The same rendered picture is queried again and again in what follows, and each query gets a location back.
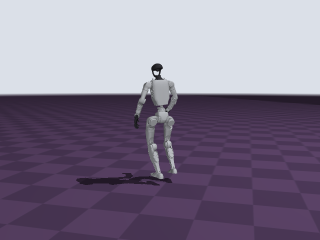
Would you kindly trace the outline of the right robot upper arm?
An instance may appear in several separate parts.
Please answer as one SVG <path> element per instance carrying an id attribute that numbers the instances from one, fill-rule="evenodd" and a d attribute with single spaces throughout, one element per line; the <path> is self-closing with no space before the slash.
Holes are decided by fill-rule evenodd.
<path id="1" fill-rule="evenodd" d="M 170 93 L 172 94 L 171 101 L 175 102 L 175 101 L 178 100 L 177 92 L 176 92 L 176 89 L 175 89 L 175 84 L 174 84 L 173 81 L 169 81 L 169 80 L 168 80 L 168 83 L 169 83 Z"/>

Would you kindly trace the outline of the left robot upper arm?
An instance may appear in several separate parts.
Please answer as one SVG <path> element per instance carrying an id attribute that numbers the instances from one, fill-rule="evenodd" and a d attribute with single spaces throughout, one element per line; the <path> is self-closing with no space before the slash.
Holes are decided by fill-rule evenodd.
<path id="1" fill-rule="evenodd" d="M 145 97 L 147 96 L 149 88 L 151 88 L 151 87 L 152 87 L 152 81 L 146 82 L 143 85 L 143 89 L 142 89 L 142 92 L 141 92 L 141 97 L 140 97 L 139 103 L 145 104 L 145 102 L 146 102 Z"/>

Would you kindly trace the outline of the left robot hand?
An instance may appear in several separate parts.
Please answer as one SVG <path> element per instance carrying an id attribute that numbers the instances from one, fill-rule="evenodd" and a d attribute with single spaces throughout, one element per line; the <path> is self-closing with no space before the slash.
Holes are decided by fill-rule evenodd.
<path id="1" fill-rule="evenodd" d="M 137 122 L 139 122 L 139 120 L 138 120 L 139 118 L 138 118 L 138 117 L 139 117 L 139 116 L 138 116 L 137 114 L 136 114 L 135 117 L 134 117 L 134 118 L 135 118 L 135 119 L 134 119 L 134 127 L 135 127 L 136 129 L 139 128 L 139 127 L 138 127 L 139 125 L 137 124 Z"/>

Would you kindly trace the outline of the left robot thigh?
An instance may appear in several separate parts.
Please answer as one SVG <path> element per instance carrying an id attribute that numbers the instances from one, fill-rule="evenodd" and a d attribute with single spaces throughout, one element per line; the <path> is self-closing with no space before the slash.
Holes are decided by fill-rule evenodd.
<path id="1" fill-rule="evenodd" d="M 146 120 L 145 135 L 147 147 L 151 144 L 153 147 L 153 151 L 157 149 L 157 145 L 154 143 L 155 125 L 157 124 L 157 121 L 158 117 L 156 115 L 150 116 Z"/>

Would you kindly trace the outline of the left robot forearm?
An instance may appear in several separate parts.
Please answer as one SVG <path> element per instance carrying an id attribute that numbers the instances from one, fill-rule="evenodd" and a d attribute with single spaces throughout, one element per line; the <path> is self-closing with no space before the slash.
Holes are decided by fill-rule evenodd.
<path id="1" fill-rule="evenodd" d="M 142 103 L 139 103 L 139 101 L 140 101 L 140 98 L 139 98 L 139 100 L 138 100 L 137 108 L 136 108 L 136 111 L 135 111 L 136 113 L 135 113 L 135 115 L 134 115 L 134 116 L 138 115 L 138 118 L 140 117 L 140 113 L 141 113 L 142 107 L 143 107 L 143 104 L 142 104 Z"/>

